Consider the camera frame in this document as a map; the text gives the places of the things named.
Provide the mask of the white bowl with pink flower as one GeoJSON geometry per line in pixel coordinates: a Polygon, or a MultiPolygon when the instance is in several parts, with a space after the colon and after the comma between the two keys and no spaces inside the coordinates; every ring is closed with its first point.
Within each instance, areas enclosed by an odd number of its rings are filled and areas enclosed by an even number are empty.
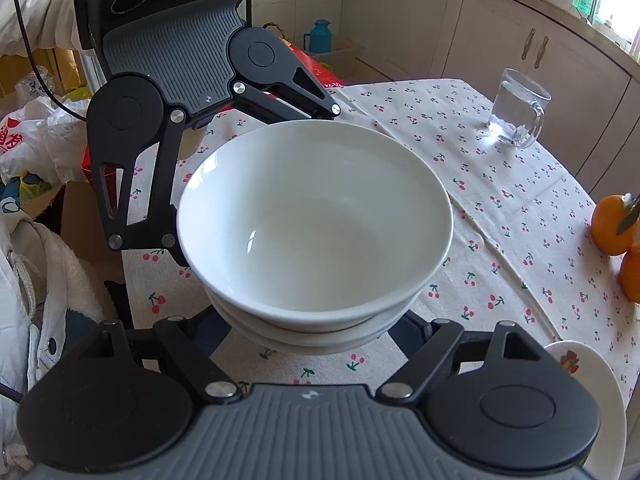
{"type": "Polygon", "coordinates": [[[177,212],[183,255],[233,307],[292,330],[337,330],[398,307],[449,252],[448,194],[383,133],[294,120],[208,156],[177,212]]]}

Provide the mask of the white kitchen cabinets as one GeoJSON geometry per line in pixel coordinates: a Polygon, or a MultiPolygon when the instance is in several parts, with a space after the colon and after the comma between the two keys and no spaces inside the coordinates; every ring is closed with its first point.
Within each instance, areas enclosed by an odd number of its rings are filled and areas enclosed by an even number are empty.
{"type": "Polygon", "coordinates": [[[390,80],[457,78],[491,98],[514,68],[552,96],[541,143],[589,194],[639,188],[639,66],[541,0],[343,0],[340,32],[390,80]]]}

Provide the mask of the red snack box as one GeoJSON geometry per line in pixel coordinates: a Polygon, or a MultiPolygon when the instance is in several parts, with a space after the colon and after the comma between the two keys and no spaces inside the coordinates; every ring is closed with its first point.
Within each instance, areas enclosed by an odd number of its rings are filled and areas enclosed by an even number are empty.
{"type": "MultiPolygon", "coordinates": [[[[323,88],[331,89],[331,88],[341,88],[344,86],[344,81],[337,76],[334,75],[328,68],[314,60],[310,55],[305,53],[303,50],[300,50],[299,47],[296,47],[295,44],[291,44],[288,40],[283,40],[283,42],[288,46],[288,48],[294,53],[296,58],[298,58],[299,62],[306,67],[316,78],[323,88]]],[[[81,161],[81,170],[84,173],[87,181],[90,184],[93,184],[93,175],[91,170],[91,158],[89,148],[85,149],[84,156],[82,156],[81,161]]]]}

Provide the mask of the teal thermos jug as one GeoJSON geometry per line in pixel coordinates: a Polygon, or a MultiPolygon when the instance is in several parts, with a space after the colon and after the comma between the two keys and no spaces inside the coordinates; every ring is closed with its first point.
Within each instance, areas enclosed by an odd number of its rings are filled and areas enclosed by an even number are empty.
{"type": "Polygon", "coordinates": [[[303,49],[312,54],[328,53],[332,49],[331,22],[319,18],[314,22],[314,28],[303,34],[303,49]]]}

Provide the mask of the white plastic bag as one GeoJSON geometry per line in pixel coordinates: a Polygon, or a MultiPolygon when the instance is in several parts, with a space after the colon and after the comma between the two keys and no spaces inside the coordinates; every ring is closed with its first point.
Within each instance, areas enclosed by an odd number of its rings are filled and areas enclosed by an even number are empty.
{"type": "Polygon", "coordinates": [[[85,182],[86,147],[86,124],[40,96],[1,121],[1,180],[29,172],[50,185],[85,182]]]}

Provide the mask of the cherry print tablecloth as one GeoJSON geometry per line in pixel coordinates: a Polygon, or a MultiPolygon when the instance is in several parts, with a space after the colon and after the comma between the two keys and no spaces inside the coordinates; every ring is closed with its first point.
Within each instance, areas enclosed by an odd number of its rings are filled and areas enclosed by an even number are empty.
{"type": "MultiPolygon", "coordinates": [[[[594,203],[543,146],[527,150],[480,136],[491,104],[453,79],[363,84],[330,90],[339,117],[392,136],[438,175],[454,207],[448,258],[411,310],[450,318],[467,330],[499,320],[523,326],[541,344],[576,340],[611,367],[628,405],[639,375],[639,308],[620,289],[620,258],[590,236],[594,203]]],[[[236,110],[207,126],[196,153],[176,162],[176,200],[217,148],[262,124],[236,110]]],[[[190,318],[210,303],[190,268],[163,249],[122,252],[135,328],[169,315],[190,318]]],[[[405,357],[390,336],[333,356],[289,356],[232,330],[213,355],[247,392],[253,382],[367,384],[372,390],[405,357]]]]}

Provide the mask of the bumpy orange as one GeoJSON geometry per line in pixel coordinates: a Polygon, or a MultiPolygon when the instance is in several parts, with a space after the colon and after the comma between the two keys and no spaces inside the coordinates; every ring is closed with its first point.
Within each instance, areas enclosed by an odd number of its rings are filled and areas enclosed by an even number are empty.
{"type": "Polygon", "coordinates": [[[635,242],[624,255],[618,274],[620,287],[626,297],[640,304],[640,243],[635,242]]]}

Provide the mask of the orange with leaf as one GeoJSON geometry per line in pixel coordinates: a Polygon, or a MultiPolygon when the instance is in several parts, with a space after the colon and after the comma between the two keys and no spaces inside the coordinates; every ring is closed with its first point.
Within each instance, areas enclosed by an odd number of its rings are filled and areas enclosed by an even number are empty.
{"type": "Polygon", "coordinates": [[[597,203],[591,236],[608,256],[619,256],[634,244],[639,229],[639,200],[631,193],[609,195],[597,203]]]}

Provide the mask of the glass mug with water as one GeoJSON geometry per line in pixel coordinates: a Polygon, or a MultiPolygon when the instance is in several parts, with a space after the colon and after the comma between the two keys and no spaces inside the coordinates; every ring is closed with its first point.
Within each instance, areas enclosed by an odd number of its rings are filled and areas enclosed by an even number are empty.
{"type": "Polygon", "coordinates": [[[525,150],[538,139],[546,119],[550,93],[529,76],[506,68],[487,122],[498,141],[525,150]]]}

